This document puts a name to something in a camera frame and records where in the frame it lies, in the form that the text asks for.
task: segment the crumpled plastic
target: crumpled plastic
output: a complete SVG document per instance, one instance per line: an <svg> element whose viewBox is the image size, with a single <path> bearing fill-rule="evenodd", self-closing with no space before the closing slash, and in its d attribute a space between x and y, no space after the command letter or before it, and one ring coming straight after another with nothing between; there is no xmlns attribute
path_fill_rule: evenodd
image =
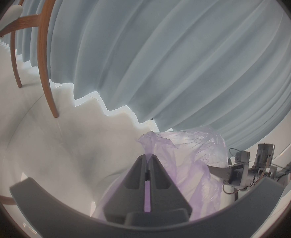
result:
<svg viewBox="0 0 291 238"><path fill-rule="evenodd" d="M154 133L149 131L138 142L147 160L155 154L168 175L192 207L190 220L219 210L222 183L211 176L208 166L227 167L228 154L224 139L210 126L187 131ZM104 193L93 217L105 220L102 208L116 191L129 170L115 180Z"/></svg>

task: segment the wood grain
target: wood grain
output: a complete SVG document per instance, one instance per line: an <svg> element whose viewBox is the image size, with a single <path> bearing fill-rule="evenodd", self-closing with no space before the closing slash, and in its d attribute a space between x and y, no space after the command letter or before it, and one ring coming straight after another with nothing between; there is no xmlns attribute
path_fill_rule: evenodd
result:
<svg viewBox="0 0 291 238"><path fill-rule="evenodd" d="M39 19L40 19L40 14L20 17L17 20L8 24L5 28L3 28L0 31L0 37L16 30L29 28L29 27L36 27L39 24Z"/></svg>
<svg viewBox="0 0 291 238"><path fill-rule="evenodd" d="M19 5L23 5L24 0L20 0ZM11 32L10 40L10 53L11 53L11 63L13 68L14 77L19 88L22 87L19 72L17 71L16 57L15 57L15 31Z"/></svg>
<svg viewBox="0 0 291 238"><path fill-rule="evenodd" d="M45 0L38 27L38 35L37 35L37 63L38 70L40 73L40 79L43 87L43 91L48 103L48 106L54 117L58 117L58 111L56 109L56 105L53 99L52 91L49 85L49 77L47 71L47 57L46 57L46 46L47 46L47 33L49 20L52 14L52 10L54 7L56 0Z"/></svg>
<svg viewBox="0 0 291 238"><path fill-rule="evenodd" d="M16 205L15 200L12 197L8 197L8 196L0 195L0 202L5 205Z"/></svg>

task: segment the floor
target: floor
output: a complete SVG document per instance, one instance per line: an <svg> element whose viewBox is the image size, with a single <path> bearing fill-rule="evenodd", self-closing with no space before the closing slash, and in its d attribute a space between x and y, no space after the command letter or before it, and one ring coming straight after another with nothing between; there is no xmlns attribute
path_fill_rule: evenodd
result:
<svg viewBox="0 0 291 238"><path fill-rule="evenodd" d="M72 84L51 88L60 117L54 118L43 95L38 68L17 57L23 87L16 85L9 47L0 43L0 194L25 177L70 207L91 215L109 184L143 154L136 140L154 121L138 124L123 107L108 111L97 93L74 100ZM221 195L221 208L234 201ZM6 206L23 228L16 206Z"/></svg>

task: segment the wooden chair leg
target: wooden chair leg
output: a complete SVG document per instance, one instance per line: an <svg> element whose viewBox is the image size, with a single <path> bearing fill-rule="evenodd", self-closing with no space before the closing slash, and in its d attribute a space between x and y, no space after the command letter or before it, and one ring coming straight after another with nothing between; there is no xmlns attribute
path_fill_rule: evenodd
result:
<svg viewBox="0 0 291 238"><path fill-rule="evenodd" d="M47 71L47 57L46 57L48 26L49 26L49 20L52 14L55 1L56 0L45 0L43 8L42 8L40 23L38 26L38 34L37 34L37 63L38 63L38 70L40 73L43 91L44 91L48 106L53 114L53 117L57 118L59 114L56 109L52 91L49 85L49 78L48 78L48 71Z"/></svg>
<svg viewBox="0 0 291 238"><path fill-rule="evenodd" d="M11 33L10 51L11 51L11 62L12 62L14 77L15 77L17 86L21 88L22 83L19 76L19 72L17 71L16 58L15 58L15 31Z"/></svg>

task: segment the blue-gray curtain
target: blue-gray curtain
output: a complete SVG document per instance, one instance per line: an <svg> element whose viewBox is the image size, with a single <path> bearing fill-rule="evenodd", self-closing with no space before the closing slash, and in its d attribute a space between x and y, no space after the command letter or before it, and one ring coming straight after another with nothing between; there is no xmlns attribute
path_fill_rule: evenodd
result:
<svg viewBox="0 0 291 238"><path fill-rule="evenodd" d="M36 34L17 34L32 65ZM47 49L52 81L73 82L75 99L98 91L161 131L210 124L246 149L291 109L291 20L275 0L57 0Z"/></svg>

